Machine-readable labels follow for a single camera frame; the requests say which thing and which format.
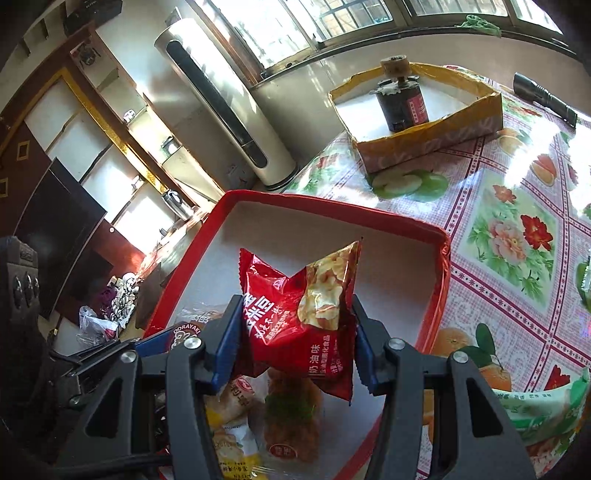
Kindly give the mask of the dorayaki clear packet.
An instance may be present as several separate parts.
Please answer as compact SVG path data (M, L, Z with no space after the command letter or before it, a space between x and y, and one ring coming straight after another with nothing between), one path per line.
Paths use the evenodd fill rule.
M223 305L183 308L167 329L166 350L182 345L187 338L199 337L208 324L221 319Z

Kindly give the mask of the red popcorn snack bag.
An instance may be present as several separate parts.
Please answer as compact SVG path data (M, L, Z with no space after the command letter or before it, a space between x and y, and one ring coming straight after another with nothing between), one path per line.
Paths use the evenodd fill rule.
M353 290L362 243L355 241L287 276L239 251L242 337L235 373L274 369L308 378L325 394L353 398Z

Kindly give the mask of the yellow biscuit packet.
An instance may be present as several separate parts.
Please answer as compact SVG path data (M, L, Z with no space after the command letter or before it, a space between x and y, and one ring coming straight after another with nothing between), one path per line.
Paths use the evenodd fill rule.
M259 398L249 377L239 376L215 396L205 396L205 413L224 479L267 479L249 412Z

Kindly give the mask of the fried snack green label packet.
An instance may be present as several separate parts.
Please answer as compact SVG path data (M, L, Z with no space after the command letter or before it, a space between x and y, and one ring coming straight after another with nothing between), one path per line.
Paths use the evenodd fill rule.
M318 459L322 391L308 378L267 370L264 400L266 451L280 460L312 463Z

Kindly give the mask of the red rimmed white tray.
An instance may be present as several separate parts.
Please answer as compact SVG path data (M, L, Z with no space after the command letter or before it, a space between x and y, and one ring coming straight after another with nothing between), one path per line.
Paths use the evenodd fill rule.
M433 347L450 283L445 231L407 216L317 197L235 190L204 221L167 283L145 334L185 308L224 305L240 291L246 249L287 275L359 240L355 292L389 334L421 352Z

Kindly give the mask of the black television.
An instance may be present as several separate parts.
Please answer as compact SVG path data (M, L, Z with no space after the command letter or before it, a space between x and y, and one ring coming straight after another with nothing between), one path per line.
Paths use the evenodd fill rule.
M54 159L16 228L38 257L40 315L48 317L79 256L106 214L68 169Z

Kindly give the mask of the green long snack packet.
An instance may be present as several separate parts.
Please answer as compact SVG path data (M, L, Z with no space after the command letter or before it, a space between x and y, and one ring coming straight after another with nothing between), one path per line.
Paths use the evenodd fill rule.
M525 446L574 430L583 416L589 391L588 369L584 369L574 381L551 390L538 392L493 390Z

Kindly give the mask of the floral plastic tablecloth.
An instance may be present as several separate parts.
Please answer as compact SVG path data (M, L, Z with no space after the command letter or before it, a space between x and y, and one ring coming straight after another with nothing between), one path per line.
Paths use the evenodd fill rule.
M497 389L550 390L590 366L590 118L567 125L502 90L496 133L394 168L376 192L348 135L290 192L417 218L451 240L451 280L434 351L464 347Z

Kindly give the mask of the white tower air conditioner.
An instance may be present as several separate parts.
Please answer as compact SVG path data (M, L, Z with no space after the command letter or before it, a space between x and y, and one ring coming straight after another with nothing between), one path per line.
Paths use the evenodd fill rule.
M154 42L176 74L225 131L263 186L279 190L297 173L297 162L263 110L197 22L184 18Z

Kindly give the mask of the yellow cardboard box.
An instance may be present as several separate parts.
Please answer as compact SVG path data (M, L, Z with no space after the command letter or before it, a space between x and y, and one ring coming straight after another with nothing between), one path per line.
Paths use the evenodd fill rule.
M398 78L377 66L329 101L369 173L503 128L501 93L458 67L412 62Z

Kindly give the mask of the dark jar in box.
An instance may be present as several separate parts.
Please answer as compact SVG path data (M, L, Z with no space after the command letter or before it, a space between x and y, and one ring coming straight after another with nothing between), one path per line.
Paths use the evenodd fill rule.
M388 128L393 133L429 122L428 112L418 82L405 55L381 61L385 79L378 83L375 95Z

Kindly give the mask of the black flashlight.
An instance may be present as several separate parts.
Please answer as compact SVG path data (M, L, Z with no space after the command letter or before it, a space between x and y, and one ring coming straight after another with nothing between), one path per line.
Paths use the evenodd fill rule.
M518 97L550 109L569 126L576 127L578 120L576 111L530 78L516 72L513 78L513 90Z

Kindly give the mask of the window with metal grille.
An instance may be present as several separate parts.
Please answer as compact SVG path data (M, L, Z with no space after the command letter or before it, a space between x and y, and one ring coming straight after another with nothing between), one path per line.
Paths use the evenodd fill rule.
M190 7L252 84L351 45L477 33L459 28L470 14L499 26L502 37L569 48L532 1L192 1Z

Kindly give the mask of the green cloth on sill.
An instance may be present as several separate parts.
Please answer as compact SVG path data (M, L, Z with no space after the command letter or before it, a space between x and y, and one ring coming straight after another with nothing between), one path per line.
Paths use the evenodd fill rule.
M459 25L459 28L468 29L480 34L502 37L502 30L496 24L474 14L466 16L466 19Z

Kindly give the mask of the wooden wall cabinet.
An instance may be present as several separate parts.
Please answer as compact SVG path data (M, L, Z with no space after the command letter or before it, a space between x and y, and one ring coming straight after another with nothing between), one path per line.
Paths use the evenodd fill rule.
M17 237L19 220L54 159L106 211L52 313L75 318L109 277L144 270L180 218L174 199L200 214L221 197L221 187L185 148L168 151L171 140L92 26L51 52L5 106L2 234Z

